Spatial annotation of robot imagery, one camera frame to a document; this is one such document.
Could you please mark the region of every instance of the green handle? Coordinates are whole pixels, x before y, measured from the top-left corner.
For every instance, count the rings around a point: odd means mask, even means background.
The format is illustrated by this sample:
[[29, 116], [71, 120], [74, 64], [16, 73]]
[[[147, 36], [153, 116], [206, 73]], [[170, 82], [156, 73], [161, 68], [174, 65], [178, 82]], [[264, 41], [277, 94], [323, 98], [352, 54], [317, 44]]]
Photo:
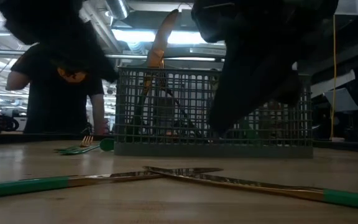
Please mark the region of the green handle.
[[64, 156], [73, 156], [73, 155], [84, 154], [84, 153], [89, 152], [90, 150], [96, 149], [98, 147], [99, 146], [91, 146], [91, 147], [87, 147], [82, 150], [78, 149], [78, 150], [71, 150], [71, 151], [59, 151], [59, 153]]
[[324, 201], [358, 208], [358, 193], [324, 189]]
[[114, 150], [114, 139], [103, 139], [99, 143], [100, 149], [107, 152]]
[[0, 183], [0, 197], [69, 187], [70, 177], [48, 177]]
[[72, 151], [72, 150], [76, 150], [79, 149], [80, 146], [71, 146], [71, 147], [67, 147], [65, 149], [54, 149], [55, 152], [65, 152], [65, 151]]

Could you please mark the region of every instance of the gold blade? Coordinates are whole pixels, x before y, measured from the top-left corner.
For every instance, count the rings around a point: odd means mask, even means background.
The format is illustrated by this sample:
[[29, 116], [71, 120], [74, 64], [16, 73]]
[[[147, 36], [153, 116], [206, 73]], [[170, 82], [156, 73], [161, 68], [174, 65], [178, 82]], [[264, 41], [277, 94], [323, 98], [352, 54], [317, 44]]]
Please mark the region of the gold blade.
[[167, 49], [168, 38], [172, 33], [178, 13], [178, 9], [170, 12], [158, 29], [154, 38], [153, 46], [147, 55], [146, 65], [148, 68], [160, 67], [164, 53]]
[[241, 180], [230, 177], [220, 177], [208, 174], [196, 174], [185, 170], [170, 170], [158, 167], [144, 167], [145, 170], [156, 174], [175, 177], [181, 180], [189, 180], [204, 184], [212, 184], [221, 187], [234, 189], [254, 190], [263, 193], [280, 194], [290, 197], [303, 198], [308, 200], [323, 201], [323, 189], [313, 187], [295, 187], [278, 184], [267, 184], [250, 180]]
[[[195, 167], [195, 168], [180, 168], [180, 169], [169, 169], [173, 172], [180, 173], [205, 173], [205, 172], [217, 172], [221, 171], [220, 168], [210, 168], [210, 167]], [[125, 182], [133, 180], [144, 180], [144, 179], [154, 179], [162, 178], [164, 175], [156, 174], [151, 171], [135, 171], [135, 172], [123, 172], [117, 174], [104, 174], [104, 175], [86, 175], [86, 176], [73, 176], [71, 180], [74, 179], [88, 179], [94, 180], [95, 183], [104, 182]]]

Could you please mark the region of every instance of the gold fork tines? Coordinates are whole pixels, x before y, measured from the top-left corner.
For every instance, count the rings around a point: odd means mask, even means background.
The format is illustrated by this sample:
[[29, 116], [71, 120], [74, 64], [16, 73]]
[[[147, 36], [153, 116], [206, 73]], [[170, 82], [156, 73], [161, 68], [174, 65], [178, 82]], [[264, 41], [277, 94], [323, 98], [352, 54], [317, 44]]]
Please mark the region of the gold fork tines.
[[80, 144], [80, 147], [89, 147], [93, 142], [93, 136], [85, 136], [82, 139], [82, 142]]

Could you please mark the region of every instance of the orange logo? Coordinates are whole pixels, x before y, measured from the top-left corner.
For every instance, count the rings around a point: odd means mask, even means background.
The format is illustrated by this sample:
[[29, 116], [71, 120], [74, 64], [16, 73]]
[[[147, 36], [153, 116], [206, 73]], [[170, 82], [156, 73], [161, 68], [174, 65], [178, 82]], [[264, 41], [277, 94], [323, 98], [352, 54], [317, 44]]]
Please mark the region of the orange logo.
[[85, 72], [76, 72], [74, 74], [67, 73], [61, 68], [57, 68], [59, 75], [66, 80], [68, 83], [80, 83], [85, 79]]

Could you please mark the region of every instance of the yellow cable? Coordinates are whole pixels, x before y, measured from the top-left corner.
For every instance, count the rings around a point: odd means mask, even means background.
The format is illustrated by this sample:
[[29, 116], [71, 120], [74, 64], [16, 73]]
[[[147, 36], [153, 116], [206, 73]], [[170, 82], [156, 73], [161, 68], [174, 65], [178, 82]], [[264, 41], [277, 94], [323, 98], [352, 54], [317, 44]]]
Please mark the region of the yellow cable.
[[333, 105], [331, 107], [331, 137], [332, 140], [334, 137], [334, 114], [335, 114], [335, 93], [336, 93], [336, 75], [337, 75], [337, 65], [336, 65], [336, 23], [335, 15], [333, 17], [333, 29], [334, 29], [334, 91], [333, 91]]

